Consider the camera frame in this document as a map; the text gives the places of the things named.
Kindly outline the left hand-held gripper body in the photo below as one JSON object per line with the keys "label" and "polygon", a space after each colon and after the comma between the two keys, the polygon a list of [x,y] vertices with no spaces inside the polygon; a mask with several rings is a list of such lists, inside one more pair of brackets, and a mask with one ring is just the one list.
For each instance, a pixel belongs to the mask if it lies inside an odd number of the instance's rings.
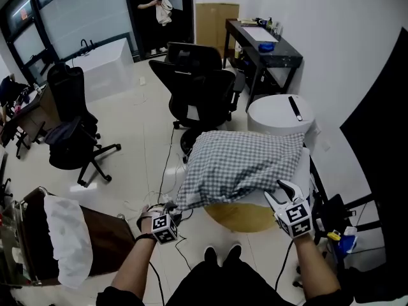
{"label": "left hand-held gripper body", "polygon": [[176,209],[163,209],[162,215],[152,221],[152,234],[160,244],[175,242],[179,238],[179,224],[173,222],[173,214],[176,213]]}

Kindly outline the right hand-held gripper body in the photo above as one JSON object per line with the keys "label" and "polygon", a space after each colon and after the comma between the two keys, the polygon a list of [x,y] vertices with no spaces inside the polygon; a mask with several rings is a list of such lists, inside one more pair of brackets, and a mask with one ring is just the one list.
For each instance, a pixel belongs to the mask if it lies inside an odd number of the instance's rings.
{"label": "right hand-held gripper body", "polygon": [[289,202],[283,215],[274,216],[281,229],[291,238],[300,237],[312,230],[312,212],[308,199]]}

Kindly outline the person's left hand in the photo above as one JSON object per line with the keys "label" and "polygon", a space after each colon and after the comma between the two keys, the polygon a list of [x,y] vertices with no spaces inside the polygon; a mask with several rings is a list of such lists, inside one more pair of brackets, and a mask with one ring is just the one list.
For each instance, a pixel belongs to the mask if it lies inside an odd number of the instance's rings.
{"label": "person's left hand", "polygon": [[164,209],[163,204],[156,205],[145,205],[142,212],[136,222],[140,233],[151,233],[152,232],[152,221],[153,219],[162,215]]}

